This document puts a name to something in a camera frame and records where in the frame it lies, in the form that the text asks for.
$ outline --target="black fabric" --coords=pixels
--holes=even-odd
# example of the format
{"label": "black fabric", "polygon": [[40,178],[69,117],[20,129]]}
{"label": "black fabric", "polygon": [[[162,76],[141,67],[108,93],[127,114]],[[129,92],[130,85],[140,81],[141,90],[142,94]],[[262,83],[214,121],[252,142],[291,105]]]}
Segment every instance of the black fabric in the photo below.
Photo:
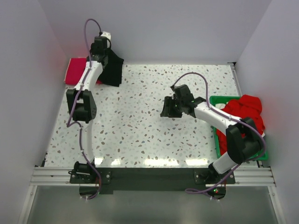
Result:
{"label": "black fabric", "polygon": [[103,84],[117,86],[121,84],[123,59],[118,57],[111,49],[107,50],[108,64],[98,78]]}

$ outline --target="white wall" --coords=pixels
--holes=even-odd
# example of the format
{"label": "white wall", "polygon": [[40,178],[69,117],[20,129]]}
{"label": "white wall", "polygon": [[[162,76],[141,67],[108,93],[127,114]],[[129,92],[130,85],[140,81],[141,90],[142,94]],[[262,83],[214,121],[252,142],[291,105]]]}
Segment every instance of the white wall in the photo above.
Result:
{"label": "white wall", "polygon": [[95,18],[126,62],[199,64],[235,62],[271,0],[39,1],[69,57],[86,56],[83,24]]}
{"label": "white wall", "polygon": [[19,218],[54,126],[66,57],[37,0],[0,7],[0,223]]}
{"label": "white wall", "polygon": [[271,167],[290,224],[299,217],[298,8],[298,0],[272,0],[236,65],[243,93],[262,100]]}

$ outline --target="red folded cloth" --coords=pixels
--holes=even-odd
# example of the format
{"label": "red folded cloth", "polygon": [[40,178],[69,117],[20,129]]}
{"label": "red folded cloth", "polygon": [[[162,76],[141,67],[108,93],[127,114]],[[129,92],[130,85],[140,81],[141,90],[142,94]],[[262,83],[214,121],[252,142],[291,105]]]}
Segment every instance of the red folded cloth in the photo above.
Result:
{"label": "red folded cloth", "polygon": [[[263,125],[263,119],[260,115],[262,112],[262,103],[258,97],[243,95],[239,100],[230,100],[222,110],[240,118],[252,118],[258,132],[263,134],[265,126]],[[223,155],[227,151],[226,136],[219,130],[217,130],[216,134],[219,138],[220,154]]]}
{"label": "red folded cloth", "polygon": [[86,58],[71,58],[64,78],[65,84],[77,85],[83,75],[85,66]]}

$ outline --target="green bin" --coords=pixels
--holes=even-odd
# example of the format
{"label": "green bin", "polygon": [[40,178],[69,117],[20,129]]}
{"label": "green bin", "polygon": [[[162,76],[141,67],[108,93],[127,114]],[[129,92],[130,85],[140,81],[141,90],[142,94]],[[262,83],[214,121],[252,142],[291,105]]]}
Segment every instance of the green bin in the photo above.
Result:
{"label": "green bin", "polygon": [[[240,99],[240,97],[210,96],[210,103],[213,106],[215,106],[216,104],[226,104],[231,99]],[[220,158],[221,155],[220,155],[219,139],[218,139],[218,135],[216,134],[217,129],[215,127],[213,127],[213,130],[214,130],[214,139],[215,139],[217,158]],[[262,151],[258,152],[254,156],[252,156],[252,158],[258,156],[260,153],[262,153]],[[268,153],[266,151],[266,153],[262,157],[258,158],[257,160],[261,161],[261,160],[267,160],[267,159],[268,159]]]}

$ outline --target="white spotted tablecloth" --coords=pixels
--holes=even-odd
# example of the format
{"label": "white spotted tablecloth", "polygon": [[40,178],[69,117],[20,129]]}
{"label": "white spotted tablecloth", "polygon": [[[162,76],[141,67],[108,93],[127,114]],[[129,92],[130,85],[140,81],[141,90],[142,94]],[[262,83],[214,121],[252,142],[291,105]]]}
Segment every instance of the white spotted tablecloth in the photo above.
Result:
{"label": "white spotted tablecloth", "polygon": [[[189,71],[206,77],[210,96],[238,95],[229,65],[123,65],[120,87],[94,88],[98,112],[92,135],[97,167],[207,167],[217,159],[208,123],[185,114],[180,119],[160,117],[164,97],[172,95],[170,86]],[[197,75],[188,75],[179,84],[187,84],[195,98],[206,97],[204,82]],[[68,116],[64,95],[46,167],[73,167],[81,157],[78,127],[66,127]]]}

